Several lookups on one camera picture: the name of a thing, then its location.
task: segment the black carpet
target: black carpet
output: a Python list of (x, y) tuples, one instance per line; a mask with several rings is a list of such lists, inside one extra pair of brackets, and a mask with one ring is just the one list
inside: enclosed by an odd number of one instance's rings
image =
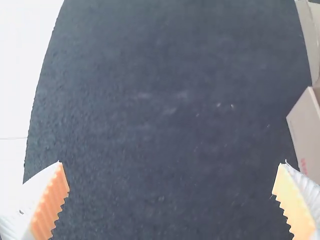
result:
[(64, 163), (55, 240), (288, 240), (270, 197), (308, 84), (293, 0), (65, 0), (25, 178)]

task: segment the dust speck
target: dust speck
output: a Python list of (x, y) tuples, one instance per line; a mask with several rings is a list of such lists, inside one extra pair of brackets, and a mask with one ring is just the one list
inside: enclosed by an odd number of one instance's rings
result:
[(176, 107), (168, 107), (168, 108), (166, 108), (166, 109), (162, 112), (162, 114), (163, 114), (163, 115), (172, 115), (172, 114), (174, 114), (176, 111), (177, 111), (177, 108), (176, 108)]
[(150, 99), (151, 97), (152, 97), (152, 95), (150, 93), (147, 93), (147, 92), (139, 92), (136, 95), (137, 99)]

